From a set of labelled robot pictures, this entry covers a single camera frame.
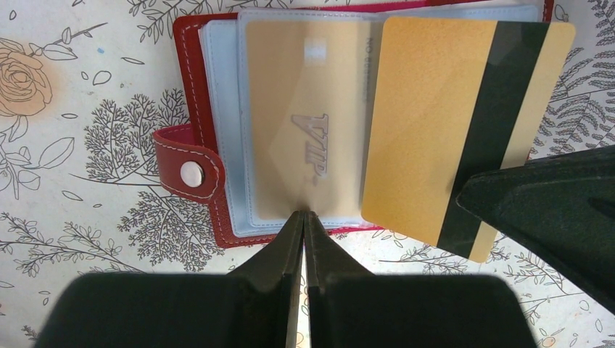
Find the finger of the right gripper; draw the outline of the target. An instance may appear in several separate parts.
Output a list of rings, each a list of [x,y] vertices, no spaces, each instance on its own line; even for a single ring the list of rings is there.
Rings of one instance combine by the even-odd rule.
[[[614,146],[474,175],[456,201],[614,311]]]

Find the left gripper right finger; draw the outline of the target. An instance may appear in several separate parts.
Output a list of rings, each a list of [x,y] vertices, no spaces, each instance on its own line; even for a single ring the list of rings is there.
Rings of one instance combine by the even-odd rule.
[[[488,275],[376,275],[303,220],[313,347],[533,347],[514,292]]]

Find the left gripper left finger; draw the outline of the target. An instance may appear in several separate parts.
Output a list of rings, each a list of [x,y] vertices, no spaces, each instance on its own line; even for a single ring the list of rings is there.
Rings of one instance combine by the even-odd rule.
[[[222,274],[89,273],[63,292],[37,347],[294,347],[304,215]]]

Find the red card holder wallet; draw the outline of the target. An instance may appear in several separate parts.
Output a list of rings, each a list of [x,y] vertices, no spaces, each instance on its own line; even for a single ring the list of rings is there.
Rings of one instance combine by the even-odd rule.
[[[540,13],[539,4],[530,2],[456,1],[428,2],[420,9],[393,3],[323,9],[252,8],[231,14],[186,15],[173,23],[181,76],[188,92],[189,122],[154,132],[160,183],[169,192],[208,208],[218,246],[268,243],[287,219],[257,223],[254,216],[245,28],[255,20],[365,20],[379,26],[379,47],[372,59],[371,114],[365,133],[362,221],[329,225],[316,215],[332,233],[382,228],[366,221],[361,210],[381,37],[384,22],[390,17],[554,22]]]

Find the gold VIP card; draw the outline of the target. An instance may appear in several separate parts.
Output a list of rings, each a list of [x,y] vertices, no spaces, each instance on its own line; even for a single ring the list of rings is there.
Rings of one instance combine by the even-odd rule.
[[[359,224],[373,52],[365,20],[255,20],[245,43],[257,223]]]

